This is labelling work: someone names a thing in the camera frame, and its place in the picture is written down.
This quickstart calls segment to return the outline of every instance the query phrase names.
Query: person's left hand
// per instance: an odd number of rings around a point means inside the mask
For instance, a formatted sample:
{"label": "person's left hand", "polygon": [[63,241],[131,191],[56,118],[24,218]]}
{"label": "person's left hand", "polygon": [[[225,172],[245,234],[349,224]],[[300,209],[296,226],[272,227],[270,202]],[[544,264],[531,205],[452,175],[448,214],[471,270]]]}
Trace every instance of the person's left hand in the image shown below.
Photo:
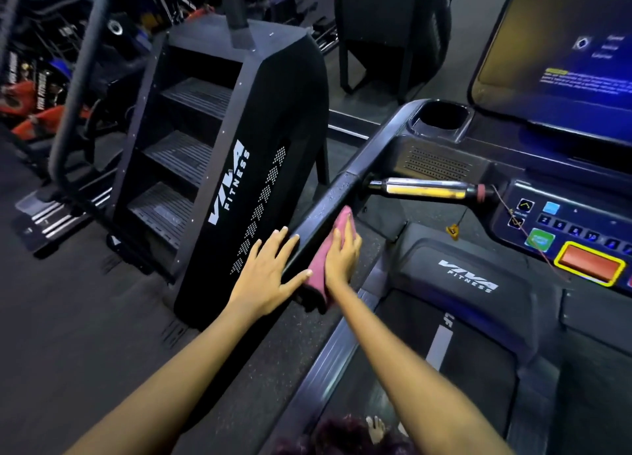
{"label": "person's left hand", "polygon": [[298,242],[298,235],[295,235],[279,250],[287,233],[287,227],[274,231],[263,247],[261,240],[255,242],[239,280],[235,283],[228,306],[244,304],[254,311],[257,318],[265,316],[279,307],[312,276],[312,271],[308,269],[286,284],[280,283],[281,272]]}

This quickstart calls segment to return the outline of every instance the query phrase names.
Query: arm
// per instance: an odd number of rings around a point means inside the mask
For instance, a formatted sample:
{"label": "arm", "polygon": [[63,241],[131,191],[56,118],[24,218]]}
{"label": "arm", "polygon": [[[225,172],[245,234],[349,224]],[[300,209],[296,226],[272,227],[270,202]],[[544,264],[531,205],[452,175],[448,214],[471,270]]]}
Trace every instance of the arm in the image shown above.
{"label": "arm", "polygon": [[237,342],[260,316],[279,307],[311,276],[306,270],[281,285],[281,271],[298,241],[294,236],[279,251],[287,232],[288,228],[274,231],[261,251],[261,241],[254,244],[221,315],[83,435],[68,455],[171,451],[189,414]]}
{"label": "arm", "polygon": [[397,338],[358,298],[347,280],[359,254],[347,223],[344,246],[334,233],[326,262],[332,297],[367,355],[415,446],[426,455],[510,455],[512,451],[478,408]]}

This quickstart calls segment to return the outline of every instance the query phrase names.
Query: display screen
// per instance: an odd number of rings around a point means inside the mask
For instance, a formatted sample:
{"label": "display screen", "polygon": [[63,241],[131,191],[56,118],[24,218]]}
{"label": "display screen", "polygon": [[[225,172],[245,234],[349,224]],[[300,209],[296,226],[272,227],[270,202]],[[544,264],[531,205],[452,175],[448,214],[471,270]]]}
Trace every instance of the display screen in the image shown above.
{"label": "display screen", "polygon": [[472,98],[632,143],[632,0],[511,0]]}

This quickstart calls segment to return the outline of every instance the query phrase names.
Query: treadmill belt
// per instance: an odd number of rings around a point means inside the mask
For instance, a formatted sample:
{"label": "treadmill belt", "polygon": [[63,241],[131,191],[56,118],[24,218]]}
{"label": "treadmill belt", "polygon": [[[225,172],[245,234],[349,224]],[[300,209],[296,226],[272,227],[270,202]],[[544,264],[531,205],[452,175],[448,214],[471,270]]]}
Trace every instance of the treadmill belt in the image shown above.
{"label": "treadmill belt", "polygon": [[[476,404],[501,435],[506,433],[516,386],[512,353],[458,320],[450,334],[444,312],[404,292],[392,291],[375,313],[417,354],[440,367],[439,371]],[[399,424],[361,348],[353,355],[320,419],[349,414],[361,418],[377,415],[390,427]]]}

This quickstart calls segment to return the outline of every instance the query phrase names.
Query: forearm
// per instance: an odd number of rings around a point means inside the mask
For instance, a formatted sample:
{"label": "forearm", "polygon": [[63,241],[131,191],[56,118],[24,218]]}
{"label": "forearm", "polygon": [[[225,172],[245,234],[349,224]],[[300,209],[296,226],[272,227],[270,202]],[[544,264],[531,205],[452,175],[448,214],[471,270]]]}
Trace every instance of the forearm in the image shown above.
{"label": "forearm", "polygon": [[426,455],[509,454],[476,406],[397,338],[346,284],[335,299],[408,434]]}
{"label": "forearm", "polygon": [[211,380],[254,320],[249,307],[227,307],[67,453],[136,455],[170,449]]}

